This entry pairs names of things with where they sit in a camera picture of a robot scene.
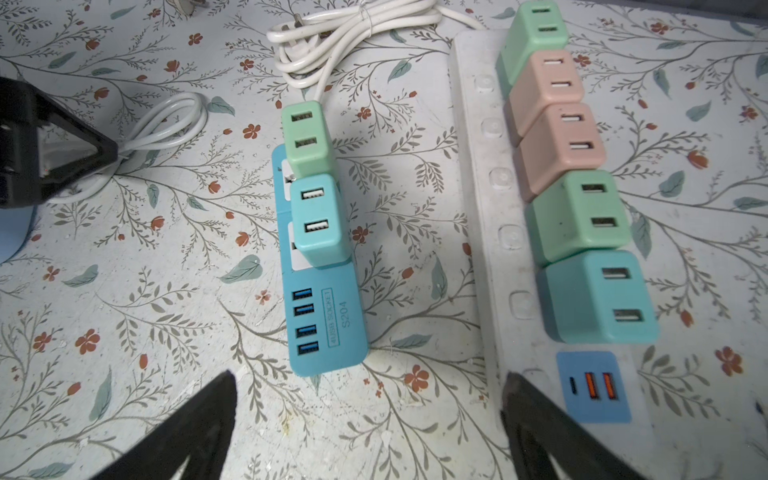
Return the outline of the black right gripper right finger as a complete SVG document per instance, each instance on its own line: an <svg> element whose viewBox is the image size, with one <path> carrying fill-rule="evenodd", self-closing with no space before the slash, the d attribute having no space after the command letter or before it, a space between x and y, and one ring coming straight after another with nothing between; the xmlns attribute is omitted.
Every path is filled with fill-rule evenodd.
<svg viewBox="0 0 768 480"><path fill-rule="evenodd" d="M556 479L557 462L571 479L640 479L544 393L519 373L509 373L501 420L519 479Z"/></svg>

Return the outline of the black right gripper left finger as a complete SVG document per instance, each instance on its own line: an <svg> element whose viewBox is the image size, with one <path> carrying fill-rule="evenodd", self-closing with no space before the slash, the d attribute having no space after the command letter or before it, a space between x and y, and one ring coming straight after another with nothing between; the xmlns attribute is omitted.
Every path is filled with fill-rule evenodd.
<svg viewBox="0 0 768 480"><path fill-rule="evenodd" d="M237 382L224 371L96 479L219 479L236 423Z"/></svg>

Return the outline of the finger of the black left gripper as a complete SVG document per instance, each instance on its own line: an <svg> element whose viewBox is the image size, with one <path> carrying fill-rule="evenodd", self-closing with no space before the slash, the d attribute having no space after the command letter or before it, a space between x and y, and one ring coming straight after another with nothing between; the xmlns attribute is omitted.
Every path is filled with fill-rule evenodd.
<svg viewBox="0 0 768 480"><path fill-rule="evenodd" d="M45 203L118 159L117 143L20 80L1 80L1 207Z"/></svg>

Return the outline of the white multicolour power strip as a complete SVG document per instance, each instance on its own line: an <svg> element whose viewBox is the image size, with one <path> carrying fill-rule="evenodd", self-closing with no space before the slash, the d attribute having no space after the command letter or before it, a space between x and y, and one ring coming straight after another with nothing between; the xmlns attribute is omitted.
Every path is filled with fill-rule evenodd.
<svg viewBox="0 0 768 480"><path fill-rule="evenodd" d="M519 373L564 409L571 388L586 385L561 379L556 356L570 348L545 331L495 70L505 37L502 30L462 32L449 58L486 377L496 407L507 375Z"/></svg>

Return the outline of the teal charger plug front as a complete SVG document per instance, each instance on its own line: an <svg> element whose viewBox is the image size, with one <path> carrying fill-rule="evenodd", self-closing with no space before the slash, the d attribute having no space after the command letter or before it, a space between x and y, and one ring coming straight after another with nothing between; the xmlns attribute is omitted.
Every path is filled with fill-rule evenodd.
<svg viewBox="0 0 768 480"><path fill-rule="evenodd" d="M636 256L586 250L536 275L547 334L566 344L652 344L660 335Z"/></svg>

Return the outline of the teal charger plug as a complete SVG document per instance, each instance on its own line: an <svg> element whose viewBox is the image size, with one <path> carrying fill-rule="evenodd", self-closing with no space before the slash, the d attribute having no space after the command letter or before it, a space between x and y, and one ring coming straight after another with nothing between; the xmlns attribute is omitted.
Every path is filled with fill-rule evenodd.
<svg viewBox="0 0 768 480"><path fill-rule="evenodd" d="M347 262L352 255L341 193L331 174L316 174L290 187L294 244L315 268Z"/></svg>
<svg viewBox="0 0 768 480"><path fill-rule="evenodd" d="M536 275L547 334L566 344L652 344L660 335L636 256L586 250Z"/></svg>

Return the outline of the teal tower power strip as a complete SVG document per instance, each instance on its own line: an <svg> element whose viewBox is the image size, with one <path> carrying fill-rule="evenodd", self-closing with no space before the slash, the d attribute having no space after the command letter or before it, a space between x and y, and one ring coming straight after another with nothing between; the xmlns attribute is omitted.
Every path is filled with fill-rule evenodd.
<svg viewBox="0 0 768 480"><path fill-rule="evenodd" d="M312 377L357 365L368 339L354 260L316 268L305 259L294 242L285 146L273 151L272 167L290 367Z"/></svg>

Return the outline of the green charger plug front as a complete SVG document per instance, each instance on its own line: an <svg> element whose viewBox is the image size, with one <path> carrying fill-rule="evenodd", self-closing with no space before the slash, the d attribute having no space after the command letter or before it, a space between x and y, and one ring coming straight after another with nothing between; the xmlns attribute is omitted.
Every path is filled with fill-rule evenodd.
<svg viewBox="0 0 768 480"><path fill-rule="evenodd" d="M282 111L287 161L297 179L330 174L338 178L325 115L318 101L290 105Z"/></svg>

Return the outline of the pink USB charger plug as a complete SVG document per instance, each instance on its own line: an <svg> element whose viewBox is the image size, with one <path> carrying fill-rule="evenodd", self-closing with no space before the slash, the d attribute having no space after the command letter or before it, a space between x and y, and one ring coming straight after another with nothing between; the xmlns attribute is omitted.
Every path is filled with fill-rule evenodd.
<svg viewBox="0 0 768 480"><path fill-rule="evenodd" d="M567 50L539 50L532 53L504 104L512 145L519 145L547 107L579 103L584 95L581 78Z"/></svg>

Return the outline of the green USB charger plug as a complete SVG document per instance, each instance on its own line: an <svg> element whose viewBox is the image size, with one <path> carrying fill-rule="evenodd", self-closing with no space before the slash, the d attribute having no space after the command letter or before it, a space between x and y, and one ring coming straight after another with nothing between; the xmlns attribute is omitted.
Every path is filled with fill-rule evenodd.
<svg viewBox="0 0 768 480"><path fill-rule="evenodd" d="M502 95L509 95L533 53L564 49L568 39L569 34L556 2L522 3L496 61Z"/></svg>

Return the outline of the light blue round socket hub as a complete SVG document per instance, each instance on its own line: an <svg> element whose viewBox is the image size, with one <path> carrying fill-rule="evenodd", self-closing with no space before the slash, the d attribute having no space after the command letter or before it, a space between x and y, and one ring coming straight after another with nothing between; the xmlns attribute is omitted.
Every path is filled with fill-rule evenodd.
<svg viewBox="0 0 768 480"><path fill-rule="evenodd" d="M36 214L36 207L2 209L0 218L0 262L15 256L26 243Z"/></svg>

